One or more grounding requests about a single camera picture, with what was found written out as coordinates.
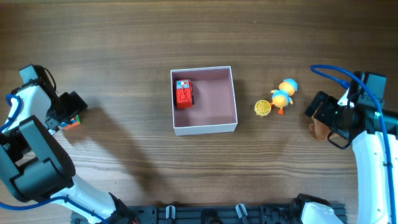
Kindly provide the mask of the multicoloured puzzle cube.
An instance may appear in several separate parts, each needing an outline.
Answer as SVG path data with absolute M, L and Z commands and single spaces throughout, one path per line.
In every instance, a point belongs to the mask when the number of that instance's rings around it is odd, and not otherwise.
M 60 126 L 62 129 L 71 129 L 71 128 L 74 128 L 75 126 L 78 126 L 78 125 L 81 124 L 80 117 L 79 117 L 78 115 L 76 115 L 75 117 L 73 117 L 73 118 L 70 120 L 70 122 L 71 122 L 71 123 L 65 123 L 65 122 L 63 122 L 63 123 L 61 123 L 59 126 Z

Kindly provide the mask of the yellow duck toy blue hat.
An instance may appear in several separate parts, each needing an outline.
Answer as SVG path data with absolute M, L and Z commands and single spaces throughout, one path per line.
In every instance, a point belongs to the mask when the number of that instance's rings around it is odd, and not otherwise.
M 285 79 L 279 84 L 278 89 L 272 90 L 271 106 L 279 109 L 278 114 L 284 114 L 284 108 L 292 105 L 294 102 L 291 96 L 298 90 L 297 82 L 292 78 Z

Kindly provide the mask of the red toy truck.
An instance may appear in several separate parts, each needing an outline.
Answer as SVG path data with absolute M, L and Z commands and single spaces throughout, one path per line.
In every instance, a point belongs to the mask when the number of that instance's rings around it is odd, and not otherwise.
M 189 79 L 177 80 L 175 82 L 175 99 L 177 109 L 183 110 L 194 105 L 193 85 Z

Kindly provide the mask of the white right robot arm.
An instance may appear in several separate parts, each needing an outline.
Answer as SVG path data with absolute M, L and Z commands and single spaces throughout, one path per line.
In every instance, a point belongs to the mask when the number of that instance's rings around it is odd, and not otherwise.
M 318 140 L 352 148 L 358 175 L 358 223 L 397 223 L 397 113 L 384 110 L 387 78 L 335 67 L 351 81 L 336 98 L 319 91 L 305 111 Z

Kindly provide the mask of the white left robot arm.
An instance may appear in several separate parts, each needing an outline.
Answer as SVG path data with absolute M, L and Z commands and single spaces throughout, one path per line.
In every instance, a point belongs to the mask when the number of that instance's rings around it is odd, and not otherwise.
M 22 86 L 6 95 L 11 109 L 1 126 L 1 180 L 23 204 L 1 207 L 30 210 L 56 203 L 88 223 L 138 223 L 120 199 L 76 174 L 72 159 L 53 137 L 87 109 L 85 101 L 74 91 L 59 95 L 52 74 L 41 65 L 30 64 L 19 74 Z

